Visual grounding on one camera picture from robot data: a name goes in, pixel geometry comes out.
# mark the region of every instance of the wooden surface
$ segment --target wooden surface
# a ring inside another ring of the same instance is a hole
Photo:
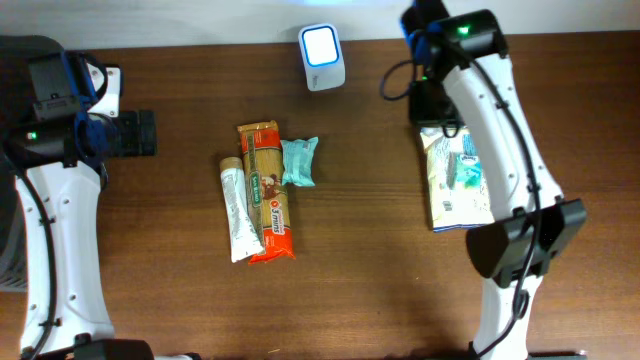
[[[540,151],[589,221],[534,302],[531,351],[640,353],[640,35],[509,37]],[[120,338],[156,354],[382,358],[465,349],[481,281],[464,232],[427,226],[405,102],[378,80],[402,41],[347,42],[346,85],[311,94],[296,44],[97,51],[125,73],[123,109],[157,116],[155,158],[113,160],[101,195],[102,285]],[[408,74],[398,74],[399,90]],[[235,126],[277,120],[318,136],[317,187],[291,189],[297,260],[231,264],[216,158]],[[24,294],[0,294],[0,357],[14,358]]]

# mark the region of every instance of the toothpaste tube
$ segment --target toothpaste tube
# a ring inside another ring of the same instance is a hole
[[[247,211],[247,191],[245,188],[242,160],[226,158],[220,162],[220,179],[227,205],[229,235],[231,236],[231,262],[242,260],[264,251],[258,235],[251,224]]]

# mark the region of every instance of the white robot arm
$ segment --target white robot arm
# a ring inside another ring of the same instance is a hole
[[[449,17],[440,1],[424,0],[405,12],[402,25],[414,80],[395,98],[384,94],[383,80],[381,93],[387,100],[408,96],[410,118],[418,126],[441,126],[449,134],[447,128],[457,129],[464,121],[482,162],[496,219],[467,233],[471,260],[485,278],[470,357],[530,359],[526,334],[533,297],[551,259],[586,220],[586,211],[580,200],[564,201],[540,156],[493,14],[484,10]]]
[[[22,358],[149,359],[144,341],[114,339],[100,283],[96,211],[108,157],[155,155],[153,113],[119,111],[116,66],[66,52],[43,37],[0,40],[17,53],[28,50],[38,99],[30,121],[8,130],[2,144],[16,174],[27,233]]]

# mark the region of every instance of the food package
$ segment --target food package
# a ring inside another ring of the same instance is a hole
[[[493,222],[487,180],[468,129],[447,138],[440,128],[420,132],[427,157],[433,231]]]
[[[292,183],[295,186],[313,187],[316,184],[311,179],[311,163],[313,152],[318,145],[318,138],[309,140],[282,140],[284,156],[284,176],[282,184]]]
[[[275,121],[238,126],[247,182],[249,217],[265,251],[250,264],[293,255],[287,189],[278,124]]]

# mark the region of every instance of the spaghetti package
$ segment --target spaghetti package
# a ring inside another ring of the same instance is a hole
[[[250,264],[293,255],[284,165],[275,121],[238,126],[247,182],[249,217],[265,251]]]

